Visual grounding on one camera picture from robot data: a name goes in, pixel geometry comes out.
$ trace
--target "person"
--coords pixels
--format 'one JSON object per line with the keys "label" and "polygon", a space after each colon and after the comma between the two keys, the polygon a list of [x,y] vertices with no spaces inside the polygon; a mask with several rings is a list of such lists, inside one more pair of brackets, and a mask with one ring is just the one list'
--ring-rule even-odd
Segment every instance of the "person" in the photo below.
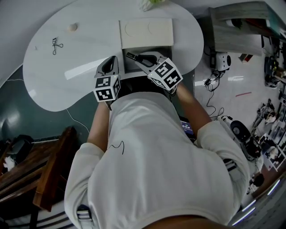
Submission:
{"label": "person", "polygon": [[64,197],[71,222],[81,228],[77,208],[84,204],[98,229],[228,228],[249,182],[238,145],[182,83],[177,97],[196,144],[159,87],[147,77],[124,81],[121,91],[130,92],[112,111],[98,104],[74,157]]}

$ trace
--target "marker cube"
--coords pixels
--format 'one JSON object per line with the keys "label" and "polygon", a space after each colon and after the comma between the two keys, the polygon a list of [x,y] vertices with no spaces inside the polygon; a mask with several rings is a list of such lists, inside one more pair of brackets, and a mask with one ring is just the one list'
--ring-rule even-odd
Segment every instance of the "marker cube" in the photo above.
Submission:
{"label": "marker cube", "polygon": [[121,88],[120,79],[120,75],[97,77],[95,89],[93,90],[97,101],[105,102],[115,100]]}
{"label": "marker cube", "polygon": [[170,91],[179,82],[183,80],[175,64],[167,58],[154,71],[152,71],[148,78],[152,80],[157,86]]}

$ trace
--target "red object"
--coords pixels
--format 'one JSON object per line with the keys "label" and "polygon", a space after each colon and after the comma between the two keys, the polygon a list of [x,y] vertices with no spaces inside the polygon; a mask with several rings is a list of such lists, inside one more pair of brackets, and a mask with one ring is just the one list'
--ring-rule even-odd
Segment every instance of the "red object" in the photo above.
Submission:
{"label": "red object", "polygon": [[247,92],[247,93],[242,93],[242,94],[239,94],[239,95],[236,95],[236,97],[240,96],[240,95],[247,95],[247,94],[251,94],[252,92]]}

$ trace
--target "cable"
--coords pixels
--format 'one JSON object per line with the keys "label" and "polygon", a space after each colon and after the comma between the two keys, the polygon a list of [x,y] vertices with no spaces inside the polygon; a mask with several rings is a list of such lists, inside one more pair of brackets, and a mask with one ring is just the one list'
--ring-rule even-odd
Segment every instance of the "cable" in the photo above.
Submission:
{"label": "cable", "polygon": [[263,53],[264,53],[264,54],[272,55],[270,52],[268,52],[268,51],[267,51],[267,49],[266,49],[266,48],[262,48],[262,51],[263,51]]}
{"label": "cable", "polygon": [[6,81],[24,81],[22,79],[15,79],[15,80],[6,80]]}
{"label": "cable", "polygon": [[168,94],[169,94],[169,99],[170,99],[170,102],[172,102],[172,97],[174,97],[177,93],[177,88],[176,90],[173,92],[173,93],[170,93],[169,91],[165,90]]}
{"label": "cable", "polygon": [[89,133],[88,128],[87,128],[84,124],[82,124],[81,122],[79,122],[79,121],[75,120],[75,119],[71,116],[71,114],[70,114],[70,112],[68,111],[68,109],[66,109],[66,110],[67,110],[68,114],[70,115],[70,117],[72,118],[72,120],[74,120],[75,122],[77,122],[77,123],[79,123],[79,124],[83,125],[83,126],[86,128],[86,130],[88,131],[88,133]]}
{"label": "cable", "polygon": [[[6,81],[24,81],[24,80],[22,80],[22,79],[15,79],[15,80],[6,80]],[[71,119],[74,120],[75,122],[77,122],[77,123],[83,125],[83,126],[86,128],[86,130],[88,131],[88,133],[89,133],[88,128],[87,128],[84,124],[82,124],[81,122],[75,120],[75,119],[71,116],[71,114],[70,114],[70,112],[68,111],[68,109],[66,109],[66,110],[67,110],[68,114],[70,115]]]}
{"label": "cable", "polygon": [[219,81],[220,81],[220,78],[223,77],[224,73],[225,73],[225,71],[219,72],[219,74],[218,74],[215,78],[212,79],[211,77],[214,75],[214,72],[212,72],[212,74],[211,74],[211,76],[209,77],[209,79],[205,81],[205,87],[207,88],[207,90],[208,90],[209,92],[212,92],[212,93],[213,93],[212,96],[209,98],[207,104],[206,104],[207,107],[213,107],[213,108],[214,108],[214,112],[211,113],[211,114],[209,114],[210,118],[219,117],[220,115],[222,115],[222,114],[224,113],[224,108],[222,107],[222,108],[219,109],[218,115],[211,116],[211,115],[213,115],[213,114],[216,112],[216,108],[215,108],[215,106],[209,105],[210,100],[211,100],[212,97],[215,95],[215,90],[219,87],[219,83],[218,83],[218,85],[217,85],[215,88],[213,87],[212,83],[213,83],[214,81],[218,81],[218,82],[219,82]]}
{"label": "cable", "polygon": [[110,148],[111,146],[114,147],[114,148],[119,148],[122,143],[123,143],[123,151],[122,151],[122,155],[123,155],[123,153],[124,153],[124,148],[125,148],[124,141],[121,141],[118,147],[115,147],[114,145],[110,145],[107,150],[109,150],[109,148]]}

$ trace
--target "desk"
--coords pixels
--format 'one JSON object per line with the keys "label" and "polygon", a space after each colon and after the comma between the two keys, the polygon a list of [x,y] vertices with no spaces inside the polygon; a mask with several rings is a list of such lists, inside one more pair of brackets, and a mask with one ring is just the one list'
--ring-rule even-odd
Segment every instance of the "desk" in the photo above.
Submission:
{"label": "desk", "polygon": [[[141,12],[135,0],[78,0],[53,15],[27,48],[23,77],[31,98],[49,111],[69,108],[93,91],[96,69],[69,80],[64,73],[112,55],[118,57],[122,79],[130,77],[124,73],[118,20],[143,17],[173,19],[172,59],[182,75],[192,71],[202,57],[204,43],[199,24],[186,9],[166,1]],[[78,29],[69,32],[73,23],[78,23]],[[63,48],[57,47],[53,55],[55,37]]]}
{"label": "desk", "polygon": [[[227,25],[226,20],[231,19],[242,19],[240,28]],[[205,44],[218,52],[261,56],[261,35],[285,40],[280,35],[280,28],[286,28],[285,22],[264,1],[209,8],[208,15],[198,21],[204,33]]]}

